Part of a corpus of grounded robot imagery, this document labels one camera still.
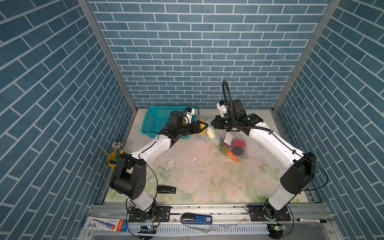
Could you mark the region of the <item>white toy daikon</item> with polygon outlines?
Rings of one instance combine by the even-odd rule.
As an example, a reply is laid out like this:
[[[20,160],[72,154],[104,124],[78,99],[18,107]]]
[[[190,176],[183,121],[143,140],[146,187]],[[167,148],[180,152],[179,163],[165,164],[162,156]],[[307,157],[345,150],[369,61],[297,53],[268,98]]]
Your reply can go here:
[[[207,127],[207,136],[209,140],[216,140],[216,134],[214,132],[214,129],[212,127]]]

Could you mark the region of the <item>orange toy carrot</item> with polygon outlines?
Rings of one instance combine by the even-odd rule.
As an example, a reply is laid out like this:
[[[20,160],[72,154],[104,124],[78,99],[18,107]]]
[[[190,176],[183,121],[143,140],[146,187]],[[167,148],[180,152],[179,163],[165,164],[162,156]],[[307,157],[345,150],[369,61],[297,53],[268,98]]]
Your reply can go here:
[[[219,144],[219,151],[226,155],[226,156],[229,156],[232,160],[234,160],[235,162],[240,162],[240,160],[230,151],[230,149],[228,147],[225,146],[225,143],[223,141],[220,141],[220,144]]]

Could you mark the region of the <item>dark toy avocado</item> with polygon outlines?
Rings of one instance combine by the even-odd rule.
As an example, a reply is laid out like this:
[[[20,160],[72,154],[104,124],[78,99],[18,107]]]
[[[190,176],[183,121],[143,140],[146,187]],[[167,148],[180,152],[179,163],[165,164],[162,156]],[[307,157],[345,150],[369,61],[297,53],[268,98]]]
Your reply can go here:
[[[242,156],[245,152],[243,148],[238,146],[234,146],[231,151],[235,156]]]

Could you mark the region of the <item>teal plastic basket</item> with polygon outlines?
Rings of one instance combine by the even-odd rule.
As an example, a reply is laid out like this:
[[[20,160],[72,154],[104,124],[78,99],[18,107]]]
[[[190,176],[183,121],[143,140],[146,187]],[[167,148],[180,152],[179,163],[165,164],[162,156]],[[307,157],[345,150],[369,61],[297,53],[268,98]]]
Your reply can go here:
[[[193,106],[152,106],[148,108],[144,118],[141,133],[154,139],[157,133],[166,126],[172,111],[185,112],[187,108],[193,109],[191,113],[193,116],[188,115],[191,121],[196,119],[196,108]]]

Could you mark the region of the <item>clear zip top bag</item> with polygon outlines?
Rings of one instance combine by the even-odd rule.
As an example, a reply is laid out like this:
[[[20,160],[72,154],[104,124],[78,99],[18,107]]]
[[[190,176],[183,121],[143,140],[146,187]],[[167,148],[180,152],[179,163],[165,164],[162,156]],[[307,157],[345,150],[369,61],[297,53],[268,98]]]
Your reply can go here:
[[[211,121],[212,121],[211,119],[206,120],[206,123],[208,124],[208,127],[212,127]],[[215,146],[215,148],[217,149],[216,152],[219,154],[219,156],[220,157],[225,157],[228,160],[231,159],[231,158],[229,156],[226,156],[226,155],[222,154],[219,151],[220,141],[223,141],[224,143],[227,143],[227,144],[232,144],[232,147],[229,148],[230,151],[234,147],[233,146],[234,139],[242,139],[242,140],[244,140],[246,142],[245,137],[242,135],[243,133],[227,132],[226,130],[218,130],[218,129],[214,129],[214,132],[216,134],[216,138],[217,138],[216,140],[209,140],[209,138],[207,136],[207,132],[204,135],[202,135],[201,138],[202,138],[203,141],[213,144]],[[247,142],[246,142],[246,147],[244,148],[244,150],[245,150],[245,152],[244,152],[244,154],[242,156],[236,156],[240,160],[240,162],[245,161],[248,158]]]

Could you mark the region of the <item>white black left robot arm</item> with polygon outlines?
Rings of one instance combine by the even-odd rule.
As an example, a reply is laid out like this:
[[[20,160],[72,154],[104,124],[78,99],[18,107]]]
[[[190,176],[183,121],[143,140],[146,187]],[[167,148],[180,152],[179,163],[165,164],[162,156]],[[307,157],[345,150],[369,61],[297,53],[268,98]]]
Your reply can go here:
[[[149,163],[170,149],[181,136],[202,133],[207,127],[208,124],[202,121],[193,121],[190,124],[169,121],[149,144],[131,154],[123,153],[118,156],[110,188],[127,196],[138,210],[146,214],[155,213],[156,200],[145,190]]]

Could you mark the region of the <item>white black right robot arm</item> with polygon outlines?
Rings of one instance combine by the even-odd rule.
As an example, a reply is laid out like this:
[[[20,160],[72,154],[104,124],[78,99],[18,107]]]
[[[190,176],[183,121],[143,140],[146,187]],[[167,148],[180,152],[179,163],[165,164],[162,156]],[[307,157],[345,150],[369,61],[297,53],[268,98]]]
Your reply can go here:
[[[224,117],[218,115],[211,125],[214,129],[245,133],[267,148],[285,167],[280,185],[264,203],[263,211],[268,220],[279,218],[286,211],[286,205],[314,179],[316,156],[290,145],[256,114],[241,115],[238,121],[231,119],[228,114]]]

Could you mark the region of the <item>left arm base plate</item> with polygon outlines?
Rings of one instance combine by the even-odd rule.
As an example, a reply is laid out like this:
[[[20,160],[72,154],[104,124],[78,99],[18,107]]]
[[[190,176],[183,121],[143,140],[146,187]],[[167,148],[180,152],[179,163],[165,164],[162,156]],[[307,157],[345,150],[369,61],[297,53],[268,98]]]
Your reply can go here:
[[[170,206],[152,206],[148,212],[139,210],[135,206],[128,207],[128,216],[130,223],[169,222],[170,214]]]

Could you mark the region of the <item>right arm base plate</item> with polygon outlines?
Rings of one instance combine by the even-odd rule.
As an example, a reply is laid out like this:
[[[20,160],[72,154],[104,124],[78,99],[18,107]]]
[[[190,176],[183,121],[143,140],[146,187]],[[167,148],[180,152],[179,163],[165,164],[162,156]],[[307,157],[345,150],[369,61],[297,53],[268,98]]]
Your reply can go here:
[[[250,214],[252,222],[273,222],[277,220],[285,220],[288,222],[292,220],[287,206],[277,211],[270,206],[247,205],[246,211]]]

